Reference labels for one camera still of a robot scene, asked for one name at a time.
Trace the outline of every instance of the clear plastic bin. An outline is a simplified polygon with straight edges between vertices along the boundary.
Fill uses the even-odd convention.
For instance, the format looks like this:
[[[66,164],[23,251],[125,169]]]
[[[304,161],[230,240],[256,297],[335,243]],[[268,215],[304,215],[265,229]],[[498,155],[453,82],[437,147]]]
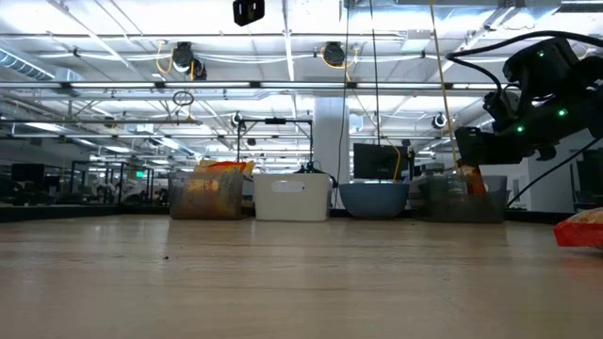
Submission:
[[[243,181],[241,173],[173,173],[170,217],[241,219]]]
[[[432,222],[500,223],[509,193],[506,176],[483,176],[485,194],[470,194],[474,178],[436,175],[411,183],[414,218]]]

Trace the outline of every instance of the blue bowl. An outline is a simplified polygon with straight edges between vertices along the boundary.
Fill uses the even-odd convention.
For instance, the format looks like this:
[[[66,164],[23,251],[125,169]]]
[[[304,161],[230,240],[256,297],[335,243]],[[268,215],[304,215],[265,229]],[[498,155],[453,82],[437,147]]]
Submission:
[[[393,218],[404,210],[408,189],[406,184],[342,184],[339,194],[355,218]]]

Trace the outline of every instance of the computer screen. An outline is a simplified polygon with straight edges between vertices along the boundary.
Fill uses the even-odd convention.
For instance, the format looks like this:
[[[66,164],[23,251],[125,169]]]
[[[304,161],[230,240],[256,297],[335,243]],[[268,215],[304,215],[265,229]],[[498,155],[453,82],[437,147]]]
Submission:
[[[408,169],[408,148],[397,147],[401,154],[397,177]],[[354,144],[354,178],[392,180],[398,163],[398,153],[390,145]]]

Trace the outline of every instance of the white box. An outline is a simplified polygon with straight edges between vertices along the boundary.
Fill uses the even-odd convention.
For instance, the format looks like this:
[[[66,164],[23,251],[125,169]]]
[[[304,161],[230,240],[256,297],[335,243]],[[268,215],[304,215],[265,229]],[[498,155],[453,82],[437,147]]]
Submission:
[[[329,218],[332,183],[327,174],[255,174],[253,185],[258,220]]]

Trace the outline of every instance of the ceiling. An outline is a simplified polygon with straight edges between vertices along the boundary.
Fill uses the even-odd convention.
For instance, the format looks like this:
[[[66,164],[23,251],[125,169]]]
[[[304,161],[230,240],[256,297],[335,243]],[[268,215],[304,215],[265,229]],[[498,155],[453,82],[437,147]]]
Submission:
[[[603,24],[598,6],[587,4],[581,8],[579,1],[509,1],[507,3],[512,6],[507,8],[499,8],[497,0],[434,1],[436,46],[429,2],[403,2],[412,4],[408,6],[397,5],[398,2],[402,3],[373,0],[376,47],[373,48],[370,2],[365,0],[352,2],[349,10],[342,10],[340,2],[334,0],[266,0],[265,17],[245,27],[233,22],[232,3],[225,0],[2,0],[0,49],[22,56],[49,72],[59,74],[61,68],[71,70],[86,82],[155,82],[163,79],[170,82],[186,81],[187,78],[174,68],[169,73],[160,72],[156,66],[157,56],[161,67],[168,68],[170,49],[175,43],[191,41],[194,52],[207,69],[208,81],[341,83],[346,78],[344,71],[327,67],[320,57],[320,50],[327,41],[338,41],[348,46],[348,73],[352,82],[378,80],[380,83],[422,84],[440,81],[436,47],[439,47],[440,55],[444,55],[547,29],[593,35],[601,31]],[[62,12],[57,9],[61,5],[65,8]],[[470,61],[479,62],[504,80],[501,72],[504,60],[536,41],[521,41],[472,57]],[[160,44],[163,44],[162,50],[158,51]],[[581,43],[573,42],[573,48],[579,56],[597,53],[596,49]],[[486,76],[471,69],[445,60],[442,65],[447,83],[489,83]],[[0,80],[33,81],[8,68],[0,68]],[[458,90],[450,94],[448,109],[455,126],[480,125],[489,120],[481,108],[481,98],[486,92],[486,89]],[[16,109],[3,113],[15,119],[57,119],[68,117],[69,101],[73,101],[71,113],[81,110],[76,114],[81,120],[108,116],[118,120],[153,120],[151,130],[158,134],[229,135],[233,133],[230,120],[236,112],[245,118],[311,119],[315,97],[341,96],[343,92],[228,89],[224,95],[221,89],[197,89],[195,103],[180,111],[179,119],[190,116],[198,122],[188,125],[166,121],[167,111],[173,112],[176,108],[171,102],[172,94],[170,90],[155,89],[83,89],[79,91],[79,97],[74,98],[52,90],[3,89],[3,100],[7,105],[17,102],[30,105],[23,114]],[[346,100],[351,114],[364,116],[364,126],[355,132],[357,136],[374,136],[374,127],[365,116],[365,110],[368,115],[373,115],[377,109],[374,91],[348,91]],[[442,133],[433,130],[431,125],[431,118],[445,111],[439,90],[385,90],[379,96],[379,111],[382,132],[386,136],[439,137]],[[131,126],[130,130],[125,126],[120,124],[115,129],[107,129],[103,125],[83,123],[69,126],[69,130],[78,134],[136,133]],[[32,131],[31,126],[19,126],[18,129],[19,133],[49,132]],[[258,124],[250,132],[252,134],[303,136],[293,125]],[[195,154],[231,158],[234,154],[227,146],[232,140],[174,140]],[[115,143],[114,140],[92,138],[88,142],[95,145]],[[161,146],[151,148],[144,139],[139,143],[139,146],[134,143],[137,148],[132,153],[162,152]],[[119,144],[123,147],[133,145],[132,142]],[[415,140],[414,145],[418,150],[426,150],[432,143]],[[307,147],[307,139],[300,137],[258,140],[256,146],[248,148],[305,150]],[[446,152],[446,147],[446,144],[440,145],[433,150]],[[275,160],[283,164],[297,161],[293,156]]]

